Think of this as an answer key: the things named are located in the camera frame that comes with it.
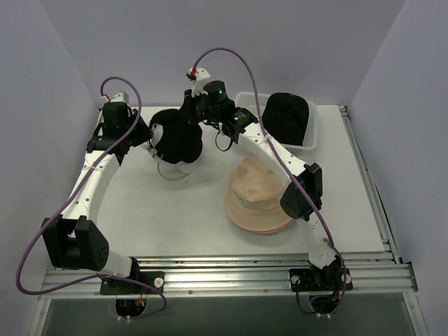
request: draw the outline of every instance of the black and white hat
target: black and white hat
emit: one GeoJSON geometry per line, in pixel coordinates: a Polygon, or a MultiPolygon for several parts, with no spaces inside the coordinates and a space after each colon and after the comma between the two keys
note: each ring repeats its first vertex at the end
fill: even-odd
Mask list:
{"type": "Polygon", "coordinates": [[[302,146],[308,126],[305,99],[291,93],[274,93],[266,103],[262,119],[266,130],[281,144],[302,146]]]}
{"type": "Polygon", "coordinates": [[[190,125],[179,115],[179,110],[170,108],[157,112],[149,127],[154,133],[149,141],[150,151],[159,159],[176,165],[192,163],[202,152],[202,129],[190,125]]]}

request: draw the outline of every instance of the white table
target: white table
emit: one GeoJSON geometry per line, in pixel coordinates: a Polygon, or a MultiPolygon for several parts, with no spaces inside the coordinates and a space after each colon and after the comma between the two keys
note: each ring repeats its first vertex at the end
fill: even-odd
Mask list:
{"type": "MultiPolygon", "coordinates": [[[[166,107],[143,108],[151,116],[166,107]]],[[[343,253],[384,251],[361,175],[337,106],[318,107],[317,148],[300,158],[323,170],[322,214],[343,253]]],[[[201,164],[180,181],[166,181],[152,157],[133,148],[113,177],[98,216],[111,249],[126,256],[228,256],[306,253],[296,225],[261,235],[227,216],[224,186],[250,153],[233,146],[222,153],[216,130],[202,126],[201,164]]]]}

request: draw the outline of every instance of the white basket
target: white basket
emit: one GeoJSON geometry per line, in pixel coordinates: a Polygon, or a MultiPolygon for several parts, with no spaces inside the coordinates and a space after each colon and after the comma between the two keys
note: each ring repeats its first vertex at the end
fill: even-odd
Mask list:
{"type": "MultiPolygon", "coordinates": [[[[266,103],[270,94],[258,94],[258,101],[260,102],[261,114],[265,111],[266,103]]],[[[312,151],[317,145],[317,105],[312,101],[308,101],[309,117],[308,126],[303,138],[303,146],[294,146],[283,143],[282,145],[290,151],[291,154],[298,156],[302,151],[312,151]]],[[[255,104],[255,94],[253,92],[240,92],[235,97],[235,105],[248,109],[255,116],[257,115],[257,107],[255,104]]]]}

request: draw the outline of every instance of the black hat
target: black hat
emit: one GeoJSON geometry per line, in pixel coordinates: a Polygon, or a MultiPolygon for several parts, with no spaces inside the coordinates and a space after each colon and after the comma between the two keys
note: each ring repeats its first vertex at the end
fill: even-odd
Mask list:
{"type": "Polygon", "coordinates": [[[157,112],[149,127],[154,130],[158,125],[163,129],[162,138],[155,146],[150,141],[150,147],[156,149],[159,158],[172,164],[192,163],[199,158],[202,152],[202,128],[199,125],[188,124],[175,108],[157,112]]]}
{"type": "Polygon", "coordinates": [[[305,99],[291,93],[274,93],[262,115],[266,130],[281,144],[302,146],[308,126],[309,107],[305,99]]]}

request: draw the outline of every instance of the tan bucket hat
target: tan bucket hat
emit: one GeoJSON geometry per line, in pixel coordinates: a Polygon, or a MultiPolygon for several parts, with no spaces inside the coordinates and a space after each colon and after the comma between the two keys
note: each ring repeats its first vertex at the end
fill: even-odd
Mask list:
{"type": "Polygon", "coordinates": [[[275,233],[292,218],[280,207],[286,187],[280,178],[258,157],[247,157],[225,185],[225,206],[232,221],[257,233],[275,233]]]}

